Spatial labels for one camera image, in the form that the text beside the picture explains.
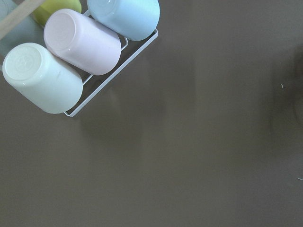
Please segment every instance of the wooden stick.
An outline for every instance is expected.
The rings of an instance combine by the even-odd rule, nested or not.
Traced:
[[[46,0],[24,0],[17,8],[0,21],[0,39],[6,36],[24,18]]]

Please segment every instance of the gray tabletop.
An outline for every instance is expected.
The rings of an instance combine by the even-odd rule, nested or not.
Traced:
[[[160,0],[77,116],[0,77],[1,227],[301,227],[303,4]]]

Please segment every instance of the plastic cup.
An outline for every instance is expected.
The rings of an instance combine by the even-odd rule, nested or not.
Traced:
[[[134,41],[153,33],[160,17],[158,0],[87,0],[100,23]]]
[[[63,113],[79,101],[83,85],[79,74],[34,43],[11,50],[3,63],[5,80],[47,113]]]
[[[79,0],[46,0],[34,12],[35,20],[45,26],[49,17],[60,9],[72,9],[81,13],[82,6]]]
[[[54,55],[93,75],[110,72],[121,55],[117,33],[71,9],[48,19],[44,40]]]

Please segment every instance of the cup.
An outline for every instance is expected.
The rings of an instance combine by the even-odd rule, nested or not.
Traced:
[[[93,75],[111,71],[121,55],[117,33],[71,9],[48,19],[44,40],[54,55]]]
[[[17,5],[12,0],[0,0],[0,20],[3,20]],[[22,43],[45,45],[43,29],[30,16],[0,40],[0,55],[5,57],[15,46]]]
[[[82,6],[79,0],[46,0],[34,12],[34,19],[45,26],[49,17],[60,9],[72,9],[81,13]]]
[[[34,43],[21,44],[4,59],[5,80],[47,113],[63,113],[79,101],[83,85],[79,74]]]
[[[158,0],[87,0],[91,15],[133,41],[147,38],[160,17]]]

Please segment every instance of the yellow-green cup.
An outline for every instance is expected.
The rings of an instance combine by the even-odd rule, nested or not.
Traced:
[[[79,0],[46,0],[34,12],[35,20],[45,26],[49,17],[60,9],[72,9],[81,13],[82,6]]]

